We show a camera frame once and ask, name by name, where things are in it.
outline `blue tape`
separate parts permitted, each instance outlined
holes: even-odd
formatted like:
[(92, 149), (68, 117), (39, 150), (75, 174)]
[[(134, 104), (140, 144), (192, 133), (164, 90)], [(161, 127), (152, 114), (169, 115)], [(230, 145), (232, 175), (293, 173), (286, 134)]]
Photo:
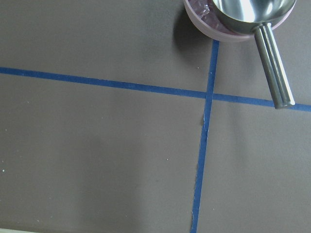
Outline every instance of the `blue tape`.
[(196, 174), (193, 207), (192, 207), (192, 227), (191, 227), (190, 233), (196, 233), (197, 227), (198, 227), (202, 183), (203, 183), (203, 175), (204, 175), (204, 165), (205, 165), (205, 157), (206, 157), (206, 151), (207, 151), (209, 120), (210, 120), (210, 113), (212, 109), (212, 101), (213, 101), (213, 94), (214, 94), (218, 48), (219, 48), (219, 41), (214, 40), (213, 47), (212, 47), (211, 60), (209, 64), (207, 94), (206, 94), (206, 102), (205, 102), (205, 108), (204, 108), (204, 124), (202, 127), (202, 133), (201, 133), (198, 169), (197, 169), (197, 174)]
[[(262, 99), (256, 99), (256, 98), (250, 98), (250, 97), (214, 94), (213, 99), (220, 100), (220, 101), (226, 101), (226, 102), (233, 102), (233, 103), (244, 103), (244, 104), (251, 104), (251, 105), (274, 107), (272, 100), (262, 100)], [(288, 109), (311, 112), (311, 105), (297, 103), (293, 107), (288, 108)]]
[(80, 76), (55, 74), (55, 73), (14, 69), (14, 68), (6, 68), (6, 67), (0, 67), (0, 73), (27, 76), (27, 77), (40, 78), (40, 79), (65, 81), (65, 82), (71, 82), (71, 83), (83, 83), (83, 84), (89, 84), (89, 85), (107, 86), (107, 87), (115, 87), (115, 88), (146, 91), (146, 92), (155, 92), (155, 93), (162, 93), (162, 94), (176, 95), (176, 96), (195, 97), (195, 98), (201, 98), (201, 99), (205, 99), (205, 96), (206, 96), (206, 93), (201, 92), (201, 91), (192, 91), (192, 90), (161, 87), (161, 86), (151, 86), (151, 85), (144, 85), (144, 84), (137, 84), (137, 83), (126, 83), (126, 82), (118, 82), (118, 81), (111, 81), (111, 80), (102, 80), (102, 79), (86, 78), (86, 77), (80, 77)]

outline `scoop handle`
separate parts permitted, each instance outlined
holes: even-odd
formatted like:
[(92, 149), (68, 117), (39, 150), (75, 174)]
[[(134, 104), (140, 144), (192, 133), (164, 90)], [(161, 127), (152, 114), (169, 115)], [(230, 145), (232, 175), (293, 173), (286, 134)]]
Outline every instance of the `scoop handle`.
[(256, 27), (254, 35), (275, 108), (295, 105), (271, 23)]

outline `metal scoop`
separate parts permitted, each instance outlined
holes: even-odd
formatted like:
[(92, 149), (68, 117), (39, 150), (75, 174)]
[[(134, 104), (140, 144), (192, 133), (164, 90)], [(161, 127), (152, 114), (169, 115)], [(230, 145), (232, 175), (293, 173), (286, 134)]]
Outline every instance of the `metal scoop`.
[(296, 0), (213, 0), (220, 21), (240, 34), (254, 34), (276, 109), (295, 105), (272, 27), (293, 9)]

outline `gray floor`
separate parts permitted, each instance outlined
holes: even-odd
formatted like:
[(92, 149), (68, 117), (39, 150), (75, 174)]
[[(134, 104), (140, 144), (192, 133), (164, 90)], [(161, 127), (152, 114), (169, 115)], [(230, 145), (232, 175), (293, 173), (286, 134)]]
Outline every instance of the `gray floor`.
[[(181, 1), (0, 3), (0, 67), (206, 90), (212, 40)], [(275, 31), (308, 105), (310, 10), (299, 1)], [(215, 93), (271, 99), (254, 41), (220, 44)], [(0, 74), (0, 228), (188, 233), (204, 105)], [(309, 232), (310, 125), (310, 112), (215, 100), (197, 232)]]

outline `blue painter's tape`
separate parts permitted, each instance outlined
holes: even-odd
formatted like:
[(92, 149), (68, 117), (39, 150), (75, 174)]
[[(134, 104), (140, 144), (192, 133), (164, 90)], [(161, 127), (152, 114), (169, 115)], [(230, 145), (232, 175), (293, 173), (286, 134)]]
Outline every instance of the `blue painter's tape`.
[(214, 100), (221, 100), (233, 103), (245, 103), (245, 104), (252, 104), (252, 105), (260, 105), (260, 106), (267, 106), (267, 107), (274, 107), (272, 100), (261, 100), (256, 98), (249, 98), (249, 97), (242, 97), (242, 96), (231, 96), (231, 95), (223, 95), (223, 94), (214, 94)]
[(126, 82), (86, 78), (86, 77), (79, 77), (79, 76), (72, 76), (72, 75), (47, 73), (47, 72), (40, 72), (40, 71), (13, 69), (13, 68), (6, 68), (6, 67), (0, 67), (0, 73), (27, 76), (27, 77), (40, 78), (40, 79), (66, 81), (66, 82), (71, 82), (71, 83), (83, 83), (83, 84), (89, 84), (89, 85), (107, 86), (107, 87), (115, 87), (115, 88), (146, 91), (146, 92), (155, 92), (155, 93), (176, 95), (176, 96), (195, 97), (195, 98), (201, 98), (201, 99), (205, 99), (205, 96), (206, 96), (206, 93), (201, 92), (201, 91), (192, 91), (192, 90), (161, 87), (161, 86), (151, 86), (151, 85), (144, 85), (144, 84), (137, 84), (137, 83), (126, 83)]
[(217, 66), (217, 58), (218, 58), (218, 48), (219, 48), (219, 41), (214, 40), (213, 47), (212, 47), (211, 60), (209, 64), (209, 76), (208, 76), (207, 94), (206, 94), (206, 102), (205, 102), (205, 109), (204, 109), (204, 124), (202, 127), (202, 133), (201, 133), (198, 169), (197, 169), (197, 174), (196, 174), (193, 208), (192, 208), (192, 227), (191, 227), (190, 233), (196, 233), (197, 228), (198, 228), (202, 183), (203, 183), (203, 175), (204, 175), (204, 165), (205, 165), (205, 157), (206, 157), (206, 151), (207, 151), (209, 120), (210, 120), (210, 114), (211, 114), (211, 109), (212, 109), (216, 66)]
[[(233, 102), (233, 103), (244, 103), (244, 104), (251, 104), (251, 105), (274, 107), (272, 100), (261, 100), (261, 99), (250, 98), (250, 97), (231, 96), (231, 95), (214, 93), (213, 99), (214, 100), (220, 100), (220, 101)], [(293, 107), (288, 108), (288, 109), (289, 110), (311, 112), (311, 105), (297, 103)]]

